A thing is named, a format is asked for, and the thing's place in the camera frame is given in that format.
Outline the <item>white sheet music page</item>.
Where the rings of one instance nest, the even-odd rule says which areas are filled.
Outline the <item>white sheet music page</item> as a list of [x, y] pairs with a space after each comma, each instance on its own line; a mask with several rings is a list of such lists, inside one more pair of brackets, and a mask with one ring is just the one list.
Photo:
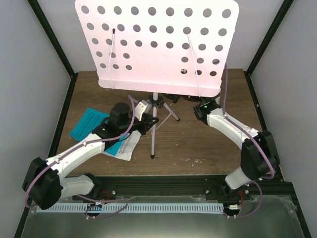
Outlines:
[[115, 143], [109, 149], [103, 152], [103, 154], [114, 157], [116, 159], [130, 161], [132, 153], [139, 142], [141, 134], [138, 131], [132, 132], [131, 135], [127, 135], [120, 139], [119, 142]]

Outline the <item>blue sheet music folder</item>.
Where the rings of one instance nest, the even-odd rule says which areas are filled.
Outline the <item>blue sheet music folder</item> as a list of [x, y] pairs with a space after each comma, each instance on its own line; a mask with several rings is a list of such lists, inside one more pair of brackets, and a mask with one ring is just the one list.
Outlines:
[[[104, 118], [107, 118], [109, 114], [99, 112], [97, 110], [87, 108], [85, 113], [80, 118], [76, 126], [71, 130], [69, 135], [76, 141], [82, 141], [92, 132], [92, 130], [97, 127]], [[115, 145], [107, 149], [104, 154], [118, 158], [119, 150], [123, 146], [123, 142], [117, 142]]]

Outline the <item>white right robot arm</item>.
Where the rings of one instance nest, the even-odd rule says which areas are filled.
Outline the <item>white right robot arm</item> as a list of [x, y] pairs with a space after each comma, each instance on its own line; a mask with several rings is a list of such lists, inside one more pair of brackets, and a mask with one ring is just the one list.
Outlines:
[[233, 141], [241, 150], [240, 166], [225, 178], [220, 194], [230, 200], [238, 193], [238, 188], [258, 179], [274, 178], [275, 169], [280, 165], [273, 135], [267, 131], [258, 131], [248, 127], [226, 113], [220, 106], [220, 95], [198, 97], [164, 94], [173, 103], [180, 98], [198, 102], [194, 107], [196, 118], [205, 125], [217, 129]]

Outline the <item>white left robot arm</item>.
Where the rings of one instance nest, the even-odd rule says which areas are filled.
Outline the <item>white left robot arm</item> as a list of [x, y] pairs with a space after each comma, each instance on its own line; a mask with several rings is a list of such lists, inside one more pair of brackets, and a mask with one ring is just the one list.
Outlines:
[[91, 157], [120, 142], [125, 135], [134, 131], [145, 135], [159, 121], [146, 110], [143, 102], [139, 102], [134, 110], [126, 103], [117, 103], [109, 116], [82, 141], [45, 160], [35, 158], [22, 185], [26, 198], [32, 199], [43, 210], [65, 197], [82, 195], [85, 199], [98, 199], [102, 183], [94, 175], [86, 173], [72, 178], [68, 175]]

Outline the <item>white perforated stand tray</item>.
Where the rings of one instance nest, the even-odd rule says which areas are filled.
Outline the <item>white perforated stand tray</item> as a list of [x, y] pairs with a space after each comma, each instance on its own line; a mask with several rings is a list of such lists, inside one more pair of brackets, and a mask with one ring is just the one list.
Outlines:
[[77, 0], [98, 83], [214, 97], [235, 33], [234, 0]]

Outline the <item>black left table rail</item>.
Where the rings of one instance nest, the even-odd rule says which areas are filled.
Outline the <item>black left table rail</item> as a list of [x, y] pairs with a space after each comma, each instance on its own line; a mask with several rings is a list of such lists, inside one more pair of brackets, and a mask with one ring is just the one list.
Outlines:
[[59, 119], [57, 122], [57, 126], [56, 126], [56, 130], [55, 130], [55, 133], [53, 136], [51, 147], [50, 147], [50, 150], [48, 153], [48, 157], [54, 156], [57, 153], [57, 149], [59, 146], [59, 142], [60, 142], [60, 138], [62, 135], [64, 124], [65, 124], [66, 116], [67, 116], [67, 113], [69, 110], [71, 98], [72, 98], [73, 91], [74, 91], [74, 88], [76, 85], [77, 77], [78, 77], [78, 73], [75, 73], [71, 77], [70, 84], [69, 84], [69, 87], [68, 87], [68, 90], [67, 90], [67, 93], [65, 96], [63, 106], [62, 106], [62, 110], [61, 110], [61, 113], [60, 113], [60, 116], [59, 116]]

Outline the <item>black front mounting rail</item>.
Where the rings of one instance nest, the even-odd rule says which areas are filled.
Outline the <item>black front mounting rail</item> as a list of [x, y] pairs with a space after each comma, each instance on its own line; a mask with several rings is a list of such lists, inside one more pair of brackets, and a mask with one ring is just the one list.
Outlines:
[[133, 196], [192, 196], [218, 202], [234, 202], [239, 198], [276, 195], [290, 196], [296, 193], [291, 182], [280, 178], [259, 181], [256, 185], [231, 190], [225, 184], [224, 175], [203, 176], [98, 176], [100, 186], [94, 199]]

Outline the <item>black right corner post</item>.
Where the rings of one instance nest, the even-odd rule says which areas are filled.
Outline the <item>black right corner post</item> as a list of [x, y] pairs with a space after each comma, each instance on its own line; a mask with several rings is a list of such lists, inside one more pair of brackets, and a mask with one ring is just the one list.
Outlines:
[[252, 75], [254, 70], [256, 69], [258, 63], [260, 62], [262, 56], [264, 55], [266, 49], [268, 48], [271, 40], [273, 39], [274, 35], [276, 34], [279, 26], [281, 25], [284, 17], [286, 16], [288, 10], [292, 6], [294, 0], [284, 0], [276, 13], [270, 27], [268, 28], [259, 48], [257, 49], [248, 69], [246, 72], [249, 75]]

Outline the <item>black corner post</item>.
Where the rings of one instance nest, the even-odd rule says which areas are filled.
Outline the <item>black corner post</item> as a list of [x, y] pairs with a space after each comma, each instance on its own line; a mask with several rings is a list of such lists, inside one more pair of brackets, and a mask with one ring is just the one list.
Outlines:
[[266, 49], [268, 48], [271, 40], [273, 39], [274, 35], [276, 34], [279, 26], [281, 25], [284, 17], [286, 16], [288, 10], [292, 6], [294, 0], [284, 0], [276, 13], [270, 27], [268, 28], [259, 48], [257, 49], [248, 69], [246, 72], [249, 75], [252, 75], [254, 70], [256, 69], [258, 63], [260, 62], [262, 56], [264, 55]]
[[64, 50], [62, 49], [48, 19], [45, 16], [40, 4], [37, 0], [27, 0], [29, 6], [31, 7], [32, 11], [34, 12], [36, 18], [38, 19], [41, 27], [43, 28], [45, 34], [47, 35], [51, 45], [55, 49], [59, 59], [61, 60], [64, 68], [66, 69], [68, 75], [73, 78], [75, 75], [75, 71], [73, 70]]

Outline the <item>black left corner post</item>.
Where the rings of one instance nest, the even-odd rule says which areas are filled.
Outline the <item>black left corner post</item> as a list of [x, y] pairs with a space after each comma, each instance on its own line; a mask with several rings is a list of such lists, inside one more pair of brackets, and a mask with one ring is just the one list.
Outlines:
[[55, 49], [59, 59], [61, 60], [64, 68], [66, 69], [68, 75], [73, 78], [75, 75], [75, 71], [73, 70], [64, 50], [62, 49], [48, 19], [45, 16], [40, 4], [37, 0], [27, 0], [29, 6], [31, 7], [32, 11], [34, 12], [36, 18], [38, 19], [41, 27], [43, 28], [45, 34], [47, 35], [51, 45]]

